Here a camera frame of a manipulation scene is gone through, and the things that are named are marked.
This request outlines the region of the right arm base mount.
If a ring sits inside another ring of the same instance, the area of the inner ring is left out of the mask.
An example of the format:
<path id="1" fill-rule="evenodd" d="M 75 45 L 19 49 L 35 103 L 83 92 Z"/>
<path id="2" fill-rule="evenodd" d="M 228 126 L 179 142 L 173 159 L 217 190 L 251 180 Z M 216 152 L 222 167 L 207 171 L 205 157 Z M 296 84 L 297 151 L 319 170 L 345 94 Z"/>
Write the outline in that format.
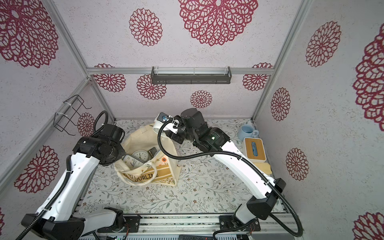
<path id="1" fill-rule="evenodd" d="M 239 231 L 242 232 L 259 232 L 261 230 L 261 226 L 258 219 L 253 219 L 253 221 L 246 225 L 236 219 L 234 216 L 229 215 L 220 215 L 219 216 L 219 224 L 220 230 L 234 230 L 235 228 L 239 228 L 243 226 Z"/>

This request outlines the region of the white round alarm clock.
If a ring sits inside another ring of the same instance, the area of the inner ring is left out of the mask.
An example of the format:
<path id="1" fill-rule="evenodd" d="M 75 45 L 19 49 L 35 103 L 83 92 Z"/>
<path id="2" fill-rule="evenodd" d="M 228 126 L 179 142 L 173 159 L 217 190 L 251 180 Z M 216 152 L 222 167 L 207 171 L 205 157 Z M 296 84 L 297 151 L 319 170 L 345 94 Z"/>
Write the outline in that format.
<path id="1" fill-rule="evenodd" d="M 151 159 L 150 153 L 146 150 L 137 150 L 132 156 L 143 164 Z"/>

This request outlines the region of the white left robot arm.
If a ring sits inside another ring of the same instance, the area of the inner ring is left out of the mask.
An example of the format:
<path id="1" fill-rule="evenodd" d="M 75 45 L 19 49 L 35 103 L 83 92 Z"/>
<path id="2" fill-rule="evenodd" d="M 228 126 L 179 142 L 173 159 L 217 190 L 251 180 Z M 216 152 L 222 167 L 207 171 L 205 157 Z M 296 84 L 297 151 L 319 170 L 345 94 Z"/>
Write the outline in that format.
<path id="1" fill-rule="evenodd" d="M 104 124 L 89 137 L 82 137 L 66 159 L 66 171 L 53 192 L 34 214 L 26 214 L 21 222 L 29 232 L 46 240 L 77 240 L 101 228 L 120 231 L 125 226 L 123 212 L 105 208 L 99 213 L 76 216 L 75 210 L 85 196 L 98 166 L 109 166 L 126 153 L 121 143 L 125 131 Z"/>

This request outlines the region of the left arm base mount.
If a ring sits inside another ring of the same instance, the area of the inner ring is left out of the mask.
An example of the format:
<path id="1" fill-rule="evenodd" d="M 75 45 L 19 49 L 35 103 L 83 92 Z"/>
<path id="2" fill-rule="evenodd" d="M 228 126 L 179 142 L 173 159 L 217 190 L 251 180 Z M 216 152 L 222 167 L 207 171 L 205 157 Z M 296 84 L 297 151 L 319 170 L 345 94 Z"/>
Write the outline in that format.
<path id="1" fill-rule="evenodd" d="M 124 215 L 122 224 L 114 227 L 104 227 L 97 230 L 100 234 L 109 233 L 137 233 L 139 231 L 140 221 L 142 217 L 140 215 Z"/>

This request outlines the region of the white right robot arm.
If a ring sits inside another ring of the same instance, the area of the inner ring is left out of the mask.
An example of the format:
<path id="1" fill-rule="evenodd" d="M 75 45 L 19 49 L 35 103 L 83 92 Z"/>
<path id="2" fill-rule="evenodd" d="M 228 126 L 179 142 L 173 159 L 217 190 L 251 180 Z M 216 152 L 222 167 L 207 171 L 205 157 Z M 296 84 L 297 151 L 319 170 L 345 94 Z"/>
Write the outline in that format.
<path id="1" fill-rule="evenodd" d="M 241 205 L 234 218 L 247 223 L 254 218 L 266 220 L 277 200 L 281 197 L 286 183 L 281 178 L 274 179 L 263 173 L 237 148 L 231 138 L 219 128 L 209 127 L 200 111 L 187 109 L 181 115 L 171 117 L 160 113 L 156 123 L 161 134 L 182 144 L 188 140 L 200 150 L 195 157 L 210 155 L 224 164 L 246 185 L 252 198 Z"/>

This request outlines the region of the cream printed canvas bag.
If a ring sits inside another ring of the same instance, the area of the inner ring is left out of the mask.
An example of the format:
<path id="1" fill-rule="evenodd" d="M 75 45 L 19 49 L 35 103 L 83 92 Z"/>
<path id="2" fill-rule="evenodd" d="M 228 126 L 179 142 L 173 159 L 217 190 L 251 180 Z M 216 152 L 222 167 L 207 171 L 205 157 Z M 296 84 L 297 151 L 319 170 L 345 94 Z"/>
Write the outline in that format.
<path id="1" fill-rule="evenodd" d="M 118 177 L 130 186 L 146 186 L 159 184 L 175 187 L 181 173 L 178 161 L 166 156 L 157 141 L 158 134 L 153 130 L 153 124 L 140 127 L 131 133 L 121 145 L 125 155 L 131 155 L 137 150 L 146 150 L 151 159 L 143 166 L 131 170 L 120 158 L 114 163 Z"/>

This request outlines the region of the dark blue square alarm clock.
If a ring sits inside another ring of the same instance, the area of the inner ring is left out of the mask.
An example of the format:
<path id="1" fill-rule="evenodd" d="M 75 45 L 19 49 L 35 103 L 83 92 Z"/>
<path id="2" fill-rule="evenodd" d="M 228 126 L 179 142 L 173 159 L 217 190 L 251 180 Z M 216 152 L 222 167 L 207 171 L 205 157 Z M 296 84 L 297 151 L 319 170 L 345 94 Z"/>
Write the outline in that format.
<path id="1" fill-rule="evenodd" d="M 122 160 L 131 170 L 137 169 L 144 165 L 144 163 L 131 155 L 125 155 Z"/>

